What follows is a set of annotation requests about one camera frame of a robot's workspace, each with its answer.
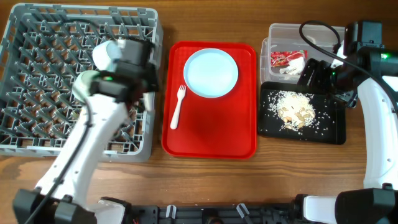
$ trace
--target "white plastic fork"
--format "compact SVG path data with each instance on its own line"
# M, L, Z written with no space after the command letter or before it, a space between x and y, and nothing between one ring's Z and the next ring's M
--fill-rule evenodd
M177 128L178 117L180 116L181 102L182 102L182 99L184 99L185 90L187 90L187 87L185 85L180 85L180 88L178 89L178 92L177 92L177 99L178 99L177 106L175 107L172 122L170 123L171 129Z

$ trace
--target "clear plastic container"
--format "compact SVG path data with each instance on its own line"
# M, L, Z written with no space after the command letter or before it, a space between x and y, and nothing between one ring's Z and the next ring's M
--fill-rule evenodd
M333 58L315 50L301 38L299 34L300 24L272 24L269 27L268 38L262 42L260 57L260 80L263 82L282 82L297 83L300 75L280 74L279 69L284 67L271 67L271 52L285 52L293 50L307 50L308 58L324 60L332 63ZM340 35L341 41L344 39L344 27L333 27ZM317 46L332 51L337 43L335 34L328 28L318 25L305 25L304 35Z

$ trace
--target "wood surface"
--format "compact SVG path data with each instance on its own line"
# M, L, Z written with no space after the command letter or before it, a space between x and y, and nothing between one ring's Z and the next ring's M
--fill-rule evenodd
M0 2L0 30L11 7ZM261 53L272 23L318 19L345 26L360 19L383 22L384 44L398 49L398 1L41 1L49 4L152 7L164 29L166 54L180 40L243 42ZM163 108L164 94L158 94ZM346 111L347 141L342 146L258 137L256 154L246 161L174 158L160 145L161 113L157 113L152 157L138 164L100 163L88 202L102 196L135 205L232 205L238 202L288 202L296 194L337 195L360 189L366 168L361 106ZM15 223L12 200L18 189L32 189L53 159L0 157L0 223Z

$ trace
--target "green light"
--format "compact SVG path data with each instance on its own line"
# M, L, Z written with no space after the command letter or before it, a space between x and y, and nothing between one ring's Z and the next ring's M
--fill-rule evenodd
M383 58L383 59L387 59L387 58L389 58L389 57L390 57L389 54L381 54L381 58Z

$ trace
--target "dish rack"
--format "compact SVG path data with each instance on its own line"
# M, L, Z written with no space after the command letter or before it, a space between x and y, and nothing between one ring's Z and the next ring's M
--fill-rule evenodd
M57 156L82 107L72 85L81 72L96 70L92 50L132 37L155 44L150 61L159 68L163 30L154 9L16 4L0 46L0 155ZM146 161L154 118L154 111L131 110L103 160Z

